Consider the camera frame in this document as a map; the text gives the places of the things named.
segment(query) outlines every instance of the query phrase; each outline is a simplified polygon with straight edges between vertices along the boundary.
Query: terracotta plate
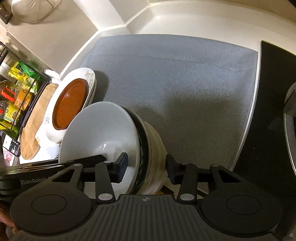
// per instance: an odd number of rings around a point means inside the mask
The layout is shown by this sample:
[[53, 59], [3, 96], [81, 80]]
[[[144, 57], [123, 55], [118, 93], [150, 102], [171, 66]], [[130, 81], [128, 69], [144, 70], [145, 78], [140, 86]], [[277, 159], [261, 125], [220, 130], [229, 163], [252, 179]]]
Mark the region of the terracotta plate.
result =
[[81, 111], [88, 94], [88, 84], [84, 79], [75, 79], [66, 86], [54, 106], [52, 124], [56, 130], [66, 129]]

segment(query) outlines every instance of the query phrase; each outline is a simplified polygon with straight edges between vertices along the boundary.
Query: black stovetop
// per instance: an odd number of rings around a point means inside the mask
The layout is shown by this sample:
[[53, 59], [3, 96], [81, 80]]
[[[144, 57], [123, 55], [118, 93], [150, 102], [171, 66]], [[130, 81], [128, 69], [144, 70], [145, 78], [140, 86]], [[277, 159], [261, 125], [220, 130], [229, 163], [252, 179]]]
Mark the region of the black stovetop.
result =
[[251, 125], [234, 172], [279, 198], [283, 216], [276, 233], [296, 223], [296, 176], [284, 132], [286, 93], [296, 81], [296, 56], [261, 42], [259, 88]]

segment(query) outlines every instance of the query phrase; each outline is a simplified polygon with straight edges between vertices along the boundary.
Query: round wooden board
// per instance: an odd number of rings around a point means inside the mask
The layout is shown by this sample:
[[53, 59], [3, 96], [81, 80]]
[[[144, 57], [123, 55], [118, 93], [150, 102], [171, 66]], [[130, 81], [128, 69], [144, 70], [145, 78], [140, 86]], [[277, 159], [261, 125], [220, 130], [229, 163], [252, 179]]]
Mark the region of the round wooden board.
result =
[[35, 135], [43, 122], [45, 111], [57, 87], [58, 85], [53, 83], [45, 87], [22, 130], [20, 152], [25, 160], [31, 160], [40, 149]]

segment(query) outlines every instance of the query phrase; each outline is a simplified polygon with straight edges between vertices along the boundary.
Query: stacked plates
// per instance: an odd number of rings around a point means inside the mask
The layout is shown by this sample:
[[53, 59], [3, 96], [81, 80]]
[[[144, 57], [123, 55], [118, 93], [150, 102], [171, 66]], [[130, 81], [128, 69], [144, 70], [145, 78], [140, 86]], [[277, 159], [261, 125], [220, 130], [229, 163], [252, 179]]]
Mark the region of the stacked plates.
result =
[[[97, 102], [83, 109], [69, 125], [59, 163], [102, 154], [110, 162], [128, 154], [128, 168], [121, 183], [112, 183], [120, 194], [155, 194], [164, 184], [167, 151], [158, 133], [127, 108]], [[85, 183], [84, 192], [95, 198], [95, 184]]]
[[93, 70], [89, 68], [79, 68], [71, 71], [69, 74], [66, 75], [66, 77], [59, 84], [58, 88], [56, 89], [52, 98], [50, 99], [50, 102], [48, 104], [48, 107], [44, 115], [44, 121], [42, 123], [42, 125], [44, 126], [46, 137], [48, 138], [49, 141], [53, 143], [56, 143], [56, 144], [61, 143], [64, 137], [64, 134], [66, 133], [66, 130], [67, 130], [67, 129], [56, 129], [53, 125], [52, 117], [53, 117], [56, 102], [59, 99], [59, 96], [61, 95], [63, 90], [71, 82], [77, 79], [84, 79], [88, 84], [88, 95], [86, 97], [86, 100], [84, 102], [82, 109], [88, 106], [89, 103], [91, 103], [94, 98], [94, 93], [96, 90], [96, 77]]

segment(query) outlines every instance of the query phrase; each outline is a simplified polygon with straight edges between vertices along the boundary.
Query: gray dish mat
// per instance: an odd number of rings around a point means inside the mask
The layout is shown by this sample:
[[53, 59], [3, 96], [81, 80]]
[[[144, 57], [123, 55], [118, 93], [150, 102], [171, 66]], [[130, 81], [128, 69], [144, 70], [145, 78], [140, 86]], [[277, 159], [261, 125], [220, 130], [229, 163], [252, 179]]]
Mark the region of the gray dish mat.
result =
[[177, 35], [103, 37], [81, 67], [95, 71], [93, 102], [135, 111], [181, 163], [230, 169], [253, 102], [258, 53]]

